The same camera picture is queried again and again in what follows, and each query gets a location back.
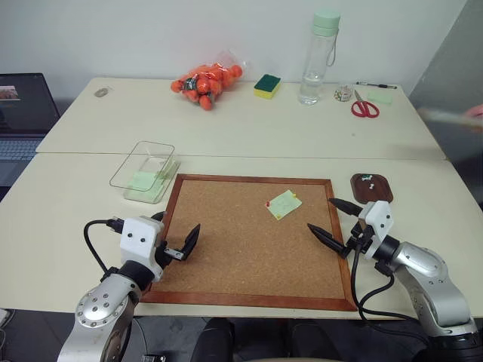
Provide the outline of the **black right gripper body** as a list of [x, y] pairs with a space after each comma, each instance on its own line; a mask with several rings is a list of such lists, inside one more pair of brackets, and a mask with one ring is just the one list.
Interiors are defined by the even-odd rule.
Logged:
[[371, 225], [366, 225], [358, 221], [351, 229], [351, 236], [346, 242], [346, 257], [357, 248], [362, 254], [366, 254], [369, 247], [372, 245], [372, 237], [374, 236], [374, 229]]

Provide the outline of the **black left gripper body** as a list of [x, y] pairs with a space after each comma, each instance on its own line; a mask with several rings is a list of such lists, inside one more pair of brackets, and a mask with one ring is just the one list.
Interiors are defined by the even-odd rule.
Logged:
[[171, 263], [171, 257], [165, 253], [167, 245], [167, 241], [163, 240], [155, 249], [155, 261], [162, 269], [165, 269]]

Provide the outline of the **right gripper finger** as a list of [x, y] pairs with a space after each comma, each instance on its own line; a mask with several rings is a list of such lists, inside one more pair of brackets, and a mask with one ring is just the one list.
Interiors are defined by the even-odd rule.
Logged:
[[339, 198], [329, 198], [331, 204], [333, 204], [338, 210], [346, 213], [350, 216], [358, 216], [362, 212], [362, 208], [357, 204], [353, 204], [350, 201], [345, 201]]
[[336, 252], [342, 259], [345, 259], [349, 255], [349, 248], [347, 248], [343, 243], [334, 239], [333, 235], [321, 227], [316, 225], [307, 224], [311, 233], [326, 247]]

